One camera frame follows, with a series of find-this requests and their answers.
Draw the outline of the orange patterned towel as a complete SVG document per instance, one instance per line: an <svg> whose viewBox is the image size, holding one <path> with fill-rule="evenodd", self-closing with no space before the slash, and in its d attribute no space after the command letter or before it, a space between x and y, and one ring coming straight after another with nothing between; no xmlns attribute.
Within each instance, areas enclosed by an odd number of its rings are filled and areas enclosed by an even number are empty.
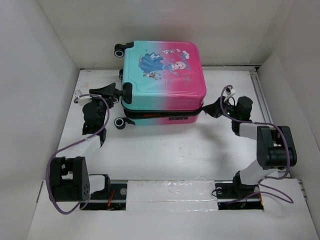
<svg viewBox="0 0 320 240"><path fill-rule="evenodd" d="M162 115L161 114L156 114L156 113L154 113L154 114L143 114L142 115L142 117L143 118L159 118L159 117L161 117Z"/></svg>

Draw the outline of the pink teal kids suitcase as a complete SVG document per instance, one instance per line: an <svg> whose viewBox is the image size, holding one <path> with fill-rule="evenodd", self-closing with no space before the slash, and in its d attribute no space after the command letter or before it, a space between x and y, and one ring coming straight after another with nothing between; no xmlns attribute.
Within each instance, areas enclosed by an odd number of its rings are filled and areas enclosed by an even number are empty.
<svg viewBox="0 0 320 240"><path fill-rule="evenodd" d="M119 71L124 116L114 120L117 129L129 124L192 124L198 119L207 88L194 43L135 40L117 43L114 55L124 58Z"/></svg>

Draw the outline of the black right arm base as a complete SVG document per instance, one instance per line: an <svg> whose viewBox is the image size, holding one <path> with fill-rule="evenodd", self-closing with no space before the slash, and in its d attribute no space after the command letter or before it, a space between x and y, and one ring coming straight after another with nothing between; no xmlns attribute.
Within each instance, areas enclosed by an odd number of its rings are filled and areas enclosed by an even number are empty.
<svg viewBox="0 0 320 240"><path fill-rule="evenodd" d="M216 181L215 188L211 195L217 199L218 210L263 210L261 196L257 184L245 185L241 183L240 172L238 171L232 180Z"/></svg>

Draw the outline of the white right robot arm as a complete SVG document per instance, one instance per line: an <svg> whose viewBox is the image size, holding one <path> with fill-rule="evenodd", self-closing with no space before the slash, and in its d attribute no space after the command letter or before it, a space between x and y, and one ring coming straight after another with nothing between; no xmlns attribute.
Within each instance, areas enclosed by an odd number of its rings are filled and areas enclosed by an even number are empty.
<svg viewBox="0 0 320 240"><path fill-rule="evenodd" d="M222 96L202 108L216 119L227 116L235 135L256 141L256 159L232 179L231 191L237 197L251 192L271 173L288 170L298 161L291 129L266 123L254 124L251 121L252 106L253 101L247 96L239 97L236 104L229 103L227 97Z"/></svg>

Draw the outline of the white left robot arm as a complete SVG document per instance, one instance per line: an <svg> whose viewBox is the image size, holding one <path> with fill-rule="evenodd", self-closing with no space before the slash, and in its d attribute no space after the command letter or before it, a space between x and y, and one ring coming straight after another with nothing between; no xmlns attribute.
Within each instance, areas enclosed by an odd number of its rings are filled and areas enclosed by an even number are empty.
<svg viewBox="0 0 320 240"><path fill-rule="evenodd" d="M53 201L84 202L93 194L103 199L111 194L109 176L89 174L87 160L105 143L110 108L119 101L119 95L116 84L111 83L74 99L82 107L83 138L63 147L49 162L47 177Z"/></svg>

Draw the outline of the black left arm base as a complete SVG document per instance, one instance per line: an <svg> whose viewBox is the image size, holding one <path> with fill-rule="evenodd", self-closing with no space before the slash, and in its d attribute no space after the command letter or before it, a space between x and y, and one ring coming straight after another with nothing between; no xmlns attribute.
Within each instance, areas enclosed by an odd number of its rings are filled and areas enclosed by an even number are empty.
<svg viewBox="0 0 320 240"><path fill-rule="evenodd" d="M111 180L107 174L104 189L94 192L90 201L82 202L79 208L83 211L125 211L127 203L128 181Z"/></svg>

